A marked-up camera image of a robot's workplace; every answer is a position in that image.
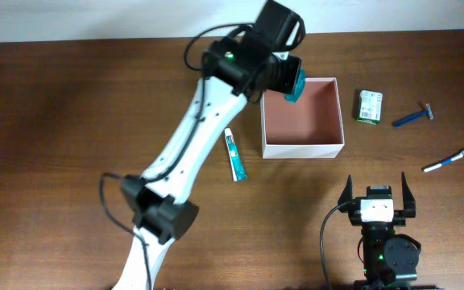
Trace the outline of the blue white toothbrush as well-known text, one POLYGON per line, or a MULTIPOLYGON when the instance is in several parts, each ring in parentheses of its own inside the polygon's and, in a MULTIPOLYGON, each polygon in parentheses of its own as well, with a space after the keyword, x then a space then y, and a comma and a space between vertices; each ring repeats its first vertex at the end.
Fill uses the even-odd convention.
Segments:
POLYGON ((448 164, 453 163, 454 161, 460 160, 464 157, 464 149, 461 149, 459 152, 453 154, 450 157, 447 157, 441 161, 436 162, 435 164, 430 164, 422 168, 422 172, 431 172, 439 168, 445 167, 448 164))

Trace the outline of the blue disposable razor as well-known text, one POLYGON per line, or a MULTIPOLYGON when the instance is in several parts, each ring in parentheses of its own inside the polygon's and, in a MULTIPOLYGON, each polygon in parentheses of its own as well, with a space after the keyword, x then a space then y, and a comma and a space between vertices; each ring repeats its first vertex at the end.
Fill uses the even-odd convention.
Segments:
POLYGON ((418 118, 428 118, 429 120, 434 119, 432 108, 431 108, 431 105, 429 103, 425 104, 425 108, 422 111, 410 114, 410 115, 408 115, 406 117, 403 117, 403 118, 401 118, 399 120, 394 121, 392 123, 392 126, 393 127, 400 127, 400 126, 403 126, 403 125, 405 125, 407 123, 413 122, 413 121, 417 120, 418 118))

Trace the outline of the teal mouthwash bottle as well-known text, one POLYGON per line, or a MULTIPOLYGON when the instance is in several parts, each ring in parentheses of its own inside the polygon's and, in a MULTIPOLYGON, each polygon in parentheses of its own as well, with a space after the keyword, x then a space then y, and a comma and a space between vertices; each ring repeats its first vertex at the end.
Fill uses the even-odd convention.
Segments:
POLYGON ((306 79, 305 71, 304 69, 301 68, 299 70, 299 73, 296 79, 294 91, 292 93, 288 93, 284 95, 284 100, 286 102, 296 103, 299 100, 300 96, 302 95, 305 89, 305 79, 306 79))

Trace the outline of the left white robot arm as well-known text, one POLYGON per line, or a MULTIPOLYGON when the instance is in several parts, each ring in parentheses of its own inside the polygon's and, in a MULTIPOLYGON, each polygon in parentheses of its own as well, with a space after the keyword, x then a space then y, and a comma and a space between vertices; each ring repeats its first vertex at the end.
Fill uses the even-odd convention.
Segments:
POLYGON ((305 37, 296 12, 268 1, 254 23, 231 29, 202 53, 192 103, 167 146, 142 174, 120 180, 133 212, 133 225, 124 228, 133 242, 116 289, 154 287, 169 247, 198 215, 189 196, 202 164, 250 99, 296 90, 301 60, 289 52, 305 37))

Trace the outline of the teal toothpaste tube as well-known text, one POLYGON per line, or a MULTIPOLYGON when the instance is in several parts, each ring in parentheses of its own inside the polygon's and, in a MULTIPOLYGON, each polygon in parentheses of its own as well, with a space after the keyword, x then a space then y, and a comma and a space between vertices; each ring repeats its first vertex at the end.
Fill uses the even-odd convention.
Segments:
POLYGON ((224 130, 224 136, 229 155, 233 181, 246 180, 247 174, 243 167, 234 136, 230 128, 224 130))

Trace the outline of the white open cardboard box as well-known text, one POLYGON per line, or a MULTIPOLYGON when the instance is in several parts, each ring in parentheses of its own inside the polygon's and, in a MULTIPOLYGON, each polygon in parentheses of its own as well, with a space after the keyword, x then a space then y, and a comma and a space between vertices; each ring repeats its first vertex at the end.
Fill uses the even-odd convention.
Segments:
POLYGON ((308 78, 296 102, 267 91, 260 113, 264 159, 333 159, 345 145, 334 77, 308 78))

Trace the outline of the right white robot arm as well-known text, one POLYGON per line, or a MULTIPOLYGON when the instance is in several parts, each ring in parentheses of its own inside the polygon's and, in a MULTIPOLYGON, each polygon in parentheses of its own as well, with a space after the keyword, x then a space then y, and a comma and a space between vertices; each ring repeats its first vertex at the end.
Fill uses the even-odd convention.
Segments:
POLYGON ((421 244, 406 234, 397 234, 397 226, 416 216, 416 200, 401 175, 403 208, 395 209, 389 185, 369 186, 364 197, 353 196, 349 177, 338 199, 339 211, 347 213, 352 226, 361 228, 358 249, 362 250, 363 280, 354 289, 410 289, 417 279, 421 244))

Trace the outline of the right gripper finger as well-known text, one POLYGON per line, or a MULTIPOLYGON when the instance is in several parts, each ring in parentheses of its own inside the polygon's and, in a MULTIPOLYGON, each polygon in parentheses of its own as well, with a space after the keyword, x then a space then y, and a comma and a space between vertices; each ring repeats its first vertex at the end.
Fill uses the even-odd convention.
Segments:
POLYGON ((416 200, 412 195, 406 176, 404 172, 401 172, 401 185, 402 185, 402 199, 403 208, 401 214, 405 218, 414 218, 416 216, 416 200))
POLYGON ((350 210, 353 202, 353 183, 351 175, 348 175, 345 188, 342 190, 338 198, 338 210, 341 213, 346 213, 350 210))

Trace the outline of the green white soap box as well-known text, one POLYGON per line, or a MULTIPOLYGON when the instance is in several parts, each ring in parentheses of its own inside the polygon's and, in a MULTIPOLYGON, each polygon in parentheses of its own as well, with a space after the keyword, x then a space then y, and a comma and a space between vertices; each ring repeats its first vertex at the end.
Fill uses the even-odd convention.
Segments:
POLYGON ((359 93, 358 116, 359 122, 378 125, 381 119, 383 94, 369 90, 359 93))

